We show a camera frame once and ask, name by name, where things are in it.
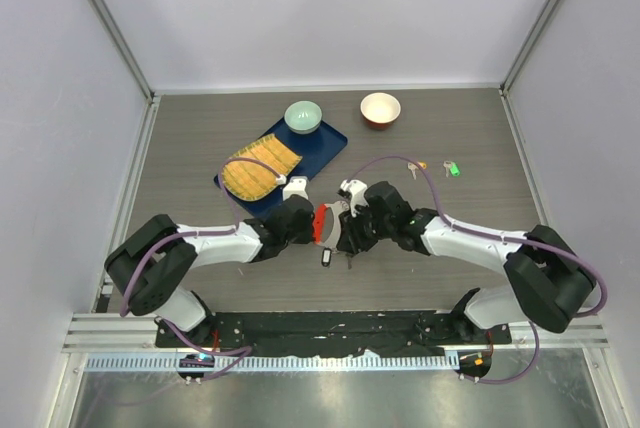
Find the keyring bunch with tags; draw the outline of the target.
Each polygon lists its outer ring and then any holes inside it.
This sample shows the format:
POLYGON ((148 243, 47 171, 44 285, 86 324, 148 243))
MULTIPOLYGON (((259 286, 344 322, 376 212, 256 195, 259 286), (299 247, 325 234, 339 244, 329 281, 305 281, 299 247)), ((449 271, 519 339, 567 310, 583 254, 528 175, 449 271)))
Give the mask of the keyring bunch with tags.
POLYGON ((312 223, 313 243, 322 248, 321 265, 329 268, 332 256, 338 252, 338 242, 342 234, 340 216, 350 211, 346 201, 324 203, 317 207, 312 223))

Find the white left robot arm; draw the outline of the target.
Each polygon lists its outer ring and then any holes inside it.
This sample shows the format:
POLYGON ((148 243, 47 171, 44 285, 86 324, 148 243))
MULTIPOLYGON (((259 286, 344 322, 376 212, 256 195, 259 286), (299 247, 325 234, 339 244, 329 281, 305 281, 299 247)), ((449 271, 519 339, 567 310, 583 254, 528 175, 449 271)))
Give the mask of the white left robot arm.
POLYGON ((256 263, 290 244, 313 241, 313 205, 293 195, 267 217, 236 226, 195 228, 166 214, 152 217, 105 260, 105 272, 123 296, 124 312, 153 314, 161 327, 193 347, 213 334, 214 318, 194 292, 181 286, 189 270, 226 262, 256 263))

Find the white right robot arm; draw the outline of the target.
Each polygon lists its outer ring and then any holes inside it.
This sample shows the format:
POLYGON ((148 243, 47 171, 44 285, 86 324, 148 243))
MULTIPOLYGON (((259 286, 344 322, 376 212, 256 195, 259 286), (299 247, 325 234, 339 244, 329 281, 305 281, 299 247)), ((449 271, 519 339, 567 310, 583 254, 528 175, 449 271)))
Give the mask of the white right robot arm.
POLYGON ((447 218, 428 208, 414 209, 389 182, 371 186, 342 182, 339 194, 349 205, 339 216, 337 249, 351 256, 381 240, 426 256, 462 260, 504 276, 506 284, 475 289, 456 306, 451 328, 472 343, 502 323, 530 321, 562 333, 579 315, 596 287, 596 278, 553 229, 500 231, 447 218))

